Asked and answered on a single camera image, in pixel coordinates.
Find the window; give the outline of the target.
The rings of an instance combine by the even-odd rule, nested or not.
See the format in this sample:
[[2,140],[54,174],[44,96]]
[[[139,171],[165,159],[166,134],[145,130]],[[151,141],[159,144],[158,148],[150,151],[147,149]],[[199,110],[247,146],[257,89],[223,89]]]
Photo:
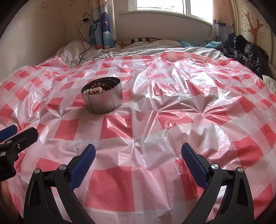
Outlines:
[[161,11],[193,17],[212,23],[213,1],[210,0],[132,0],[130,11]]

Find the white bed quilt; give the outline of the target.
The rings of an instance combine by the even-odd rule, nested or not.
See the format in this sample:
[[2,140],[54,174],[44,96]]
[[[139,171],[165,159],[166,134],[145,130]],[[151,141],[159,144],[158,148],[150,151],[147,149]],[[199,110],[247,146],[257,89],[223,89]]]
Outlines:
[[196,55],[202,55],[204,57],[209,57],[213,60],[226,58],[218,49],[204,47],[184,48],[180,42],[172,40],[157,40],[152,43],[136,42],[126,47],[117,45],[115,48],[109,49],[89,48],[89,50],[85,52],[83,58],[80,59],[80,54],[83,51],[84,48],[80,40],[75,40],[59,49],[54,57],[60,57],[69,68],[75,67],[93,59],[105,59],[110,57],[133,55],[160,55],[170,51],[188,52]]

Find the cartoon curtain right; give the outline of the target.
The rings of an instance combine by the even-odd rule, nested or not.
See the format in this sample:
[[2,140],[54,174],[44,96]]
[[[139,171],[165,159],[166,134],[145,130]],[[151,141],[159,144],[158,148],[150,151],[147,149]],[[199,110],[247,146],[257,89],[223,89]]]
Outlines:
[[233,47],[235,38],[235,20],[232,2],[213,0],[212,35],[225,46]]

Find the striped pillow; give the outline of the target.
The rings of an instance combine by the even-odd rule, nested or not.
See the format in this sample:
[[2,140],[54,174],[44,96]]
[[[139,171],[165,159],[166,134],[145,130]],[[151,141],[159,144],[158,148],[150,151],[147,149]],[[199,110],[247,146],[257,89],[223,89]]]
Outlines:
[[128,40],[128,41],[124,41],[124,42],[121,42],[121,41],[117,41],[117,45],[119,45],[120,47],[127,47],[127,46],[130,46],[134,43],[137,43],[137,42],[148,42],[148,43],[152,43],[152,42],[155,42],[155,41],[158,41],[160,40],[159,38],[150,38],[150,37],[145,37],[145,38],[137,38],[137,39],[131,39],[131,40]]

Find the wall power socket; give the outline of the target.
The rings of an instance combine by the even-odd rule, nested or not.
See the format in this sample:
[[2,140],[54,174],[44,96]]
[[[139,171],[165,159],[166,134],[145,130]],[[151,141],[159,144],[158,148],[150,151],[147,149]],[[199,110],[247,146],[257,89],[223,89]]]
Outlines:
[[84,12],[84,13],[83,13],[83,18],[84,18],[84,19],[86,19],[86,18],[89,19],[89,18],[90,18],[89,13],[88,13],[88,12]]

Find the wardrobe with tree decal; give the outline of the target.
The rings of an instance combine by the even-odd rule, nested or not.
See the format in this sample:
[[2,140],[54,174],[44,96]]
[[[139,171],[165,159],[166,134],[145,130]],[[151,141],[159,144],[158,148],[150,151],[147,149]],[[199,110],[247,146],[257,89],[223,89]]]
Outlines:
[[237,31],[268,54],[272,49],[272,31],[261,13],[249,1],[235,1],[237,8]]

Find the white headboard panel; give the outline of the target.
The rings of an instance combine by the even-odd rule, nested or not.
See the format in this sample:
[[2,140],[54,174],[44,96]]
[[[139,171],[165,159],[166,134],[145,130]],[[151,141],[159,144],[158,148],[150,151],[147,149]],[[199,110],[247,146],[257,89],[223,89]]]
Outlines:
[[1,80],[22,66],[45,61],[65,44],[62,18],[12,20],[1,37]]

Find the red white checkered plastic sheet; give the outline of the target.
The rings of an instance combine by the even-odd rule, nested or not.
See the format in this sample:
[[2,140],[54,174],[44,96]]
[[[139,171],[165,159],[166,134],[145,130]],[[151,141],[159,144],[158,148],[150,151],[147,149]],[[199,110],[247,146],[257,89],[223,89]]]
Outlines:
[[[104,77],[121,80],[124,102],[92,114],[81,89]],[[10,125],[39,134],[7,181],[20,214],[33,170],[55,170],[88,144],[96,158],[75,194],[97,223],[181,223],[202,194],[184,143],[223,169],[244,168],[255,216],[275,196],[275,93],[231,59],[169,52],[69,68],[54,57],[1,82],[1,128]]]

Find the blue plastic bag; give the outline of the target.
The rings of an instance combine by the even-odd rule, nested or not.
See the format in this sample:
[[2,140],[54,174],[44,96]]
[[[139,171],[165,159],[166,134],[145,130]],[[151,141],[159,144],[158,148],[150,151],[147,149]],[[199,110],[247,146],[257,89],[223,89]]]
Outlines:
[[186,47],[203,47],[203,48],[212,48],[212,49],[217,49],[217,50],[222,50],[223,49],[223,43],[222,42],[216,42],[216,41],[210,41],[210,42],[205,42],[204,44],[200,45],[194,45],[189,42],[185,41],[179,41],[184,48]]

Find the blue cartoon curtain left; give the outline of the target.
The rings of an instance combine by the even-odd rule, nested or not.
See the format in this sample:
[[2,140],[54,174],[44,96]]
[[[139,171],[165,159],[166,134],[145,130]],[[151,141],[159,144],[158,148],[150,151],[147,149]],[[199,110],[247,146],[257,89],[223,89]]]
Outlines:
[[116,46],[116,25],[113,1],[91,0],[89,42],[95,49]]

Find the round metal tin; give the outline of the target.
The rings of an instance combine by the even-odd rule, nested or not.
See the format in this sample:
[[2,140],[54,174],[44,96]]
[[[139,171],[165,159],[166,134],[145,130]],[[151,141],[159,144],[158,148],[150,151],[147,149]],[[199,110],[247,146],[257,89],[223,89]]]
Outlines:
[[81,96],[86,109],[92,114],[105,114],[124,102],[122,82],[117,77],[104,77],[85,84]]

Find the black down jacket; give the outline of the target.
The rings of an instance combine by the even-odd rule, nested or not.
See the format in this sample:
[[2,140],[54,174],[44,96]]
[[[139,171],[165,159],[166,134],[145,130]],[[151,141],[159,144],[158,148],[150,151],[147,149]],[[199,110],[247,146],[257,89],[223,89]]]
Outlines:
[[222,53],[246,66],[261,79],[263,76],[273,78],[269,68],[269,55],[242,35],[235,36],[232,43],[224,45]]

